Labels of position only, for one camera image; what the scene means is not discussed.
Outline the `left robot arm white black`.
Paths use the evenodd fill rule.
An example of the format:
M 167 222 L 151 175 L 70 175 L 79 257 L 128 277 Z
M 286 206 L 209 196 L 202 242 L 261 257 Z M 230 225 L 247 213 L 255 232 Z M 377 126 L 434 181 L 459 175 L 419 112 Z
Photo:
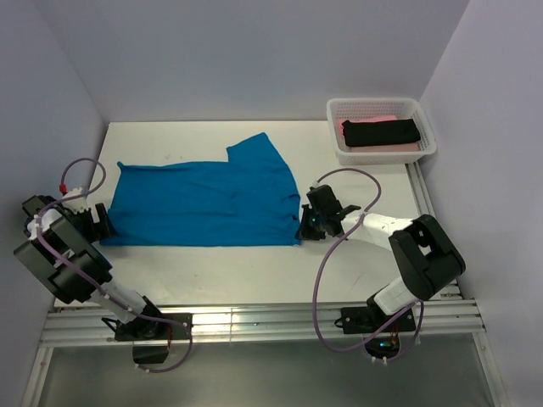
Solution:
M 27 241 L 14 256 L 56 299 L 109 309 L 116 318 L 105 318 L 104 323 L 116 336 L 150 340 L 166 332 L 165 317 L 157 307 L 116 281 L 112 264 L 93 246 L 116 235 L 102 203 L 95 205 L 97 218 L 85 198 L 57 203 L 51 196 L 34 195 L 22 209 Z

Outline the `blue t-shirt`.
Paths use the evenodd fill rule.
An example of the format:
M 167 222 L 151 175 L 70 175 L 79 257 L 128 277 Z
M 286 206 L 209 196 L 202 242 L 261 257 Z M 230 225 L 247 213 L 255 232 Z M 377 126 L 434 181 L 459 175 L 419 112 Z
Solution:
M 119 163 L 104 246 L 252 247 L 300 243 L 300 195 L 266 133 L 226 149 L 225 161 Z

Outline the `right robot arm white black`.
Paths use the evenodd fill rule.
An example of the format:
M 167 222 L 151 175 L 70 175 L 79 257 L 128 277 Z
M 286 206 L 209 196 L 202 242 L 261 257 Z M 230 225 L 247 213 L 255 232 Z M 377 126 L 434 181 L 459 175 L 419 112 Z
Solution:
M 312 187 L 307 197 L 298 239 L 336 237 L 337 243 L 361 241 L 393 254 L 400 276 L 367 300 L 367 320 L 376 330 L 388 329 L 401 309 L 431 299 L 466 270 L 465 260 L 432 215 L 405 219 L 344 207 L 328 185 Z

